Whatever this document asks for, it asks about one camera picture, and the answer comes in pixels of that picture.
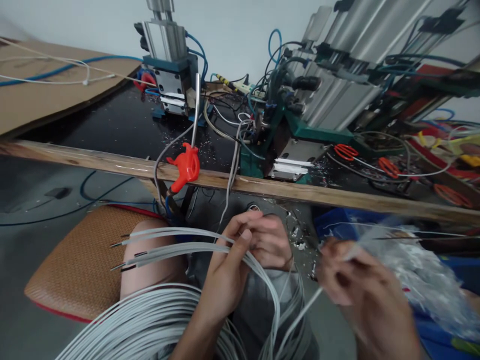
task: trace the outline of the plastic bag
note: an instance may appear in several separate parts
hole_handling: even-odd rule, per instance
[[[460,288],[462,283],[417,239],[363,237],[359,243],[395,273],[413,307],[428,314],[446,332],[480,341],[480,316],[470,307]]]

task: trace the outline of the gray floor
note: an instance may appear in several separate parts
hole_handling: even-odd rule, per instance
[[[87,204],[80,197],[79,188],[88,169],[58,164],[40,163],[23,159],[0,157],[3,176],[0,177],[0,224],[15,224],[54,217]],[[92,197],[100,196],[126,177],[98,172],[89,180],[86,191]],[[53,200],[41,207],[46,192],[53,188],[71,188],[64,199]],[[151,194],[133,179],[108,195],[123,202],[150,202]],[[311,224],[310,208],[306,204],[275,204],[263,199],[233,193],[226,219],[243,211],[247,204],[256,202],[266,213],[278,214],[292,232],[292,242],[315,244],[315,230]],[[58,219],[29,225],[0,227],[0,359],[43,360],[54,359],[81,331],[83,324],[53,315],[32,304],[23,294],[28,280],[58,242],[85,216],[86,211],[99,204]],[[201,191],[189,219],[192,227],[216,231],[225,206],[225,192],[216,191],[209,201]],[[295,227],[307,229],[293,234]],[[293,245],[297,265],[304,273],[305,296],[308,299],[317,289],[308,274],[313,266],[314,252]],[[322,359],[354,359],[355,342],[351,330],[338,309],[325,296],[308,312]]]

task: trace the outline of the cardboard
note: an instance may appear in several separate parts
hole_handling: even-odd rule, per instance
[[[77,60],[109,55],[103,52],[38,41],[21,42],[20,45],[44,54]],[[40,55],[14,46],[0,47],[0,59],[20,56],[39,57]],[[53,59],[0,61],[0,75],[27,78],[53,71],[65,65],[67,64]],[[107,59],[91,62],[89,65],[129,76],[139,67],[140,62],[132,59]],[[91,70],[90,79],[100,78],[105,75],[108,74]],[[83,81],[86,77],[86,68],[76,66],[43,80],[74,82]],[[3,81],[8,81],[8,79],[0,78],[0,82]],[[92,101],[108,95],[113,89],[120,86],[123,81],[124,79],[116,76],[92,82],[87,86],[83,84],[51,85],[35,83],[0,86],[0,136],[2,138],[11,138],[30,130],[32,127],[41,126],[45,122],[59,119],[69,112],[79,110]]]

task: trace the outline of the table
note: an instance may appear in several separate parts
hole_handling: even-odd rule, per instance
[[[16,139],[0,143],[0,154],[48,161],[71,166],[108,171],[138,177],[153,192],[154,161],[171,140],[191,125],[186,119],[171,117],[153,120],[156,99],[142,95],[128,84],[99,102],[67,115]],[[234,134],[230,125],[216,122],[223,130]],[[166,156],[175,157],[181,151],[181,141],[173,145]],[[209,127],[198,130],[201,171],[192,185],[226,189],[233,142],[220,138]],[[174,181],[176,167],[161,163],[157,169],[160,180]],[[414,201],[386,195],[372,188],[358,175],[340,170],[322,159],[309,184],[287,183],[238,175],[233,192],[267,198],[308,202],[317,205],[364,209],[399,216],[435,221],[480,224],[480,211],[448,206],[428,194],[427,201]]]

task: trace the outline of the human hand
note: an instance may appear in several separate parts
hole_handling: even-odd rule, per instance
[[[375,359],[421,359],[412,310],[395,275],[356,244],[330,239],[321,249],[318,283],[337,305],[349,307],[347,320]]]
[[[235,240],[235,244],[231,245],[221,238],[216,241],[217,245],[231,248],[228,254],[214,252],[211,256],[200,301],[195,310],[202,321],[217,325],[239,304],[250,271],[242,260],[250,249],[252,240],[249,229],[243,230],[240,236],[239,230],[242,225],[262,216],[261,211],[249,211],[232,217],[222,234]]]
[[[242,230],[244,229],[251,231],[250,252],[262,267],[290,271],[294,258],[289,236],[277,215],[269,214],[251,220],[242,226]]]

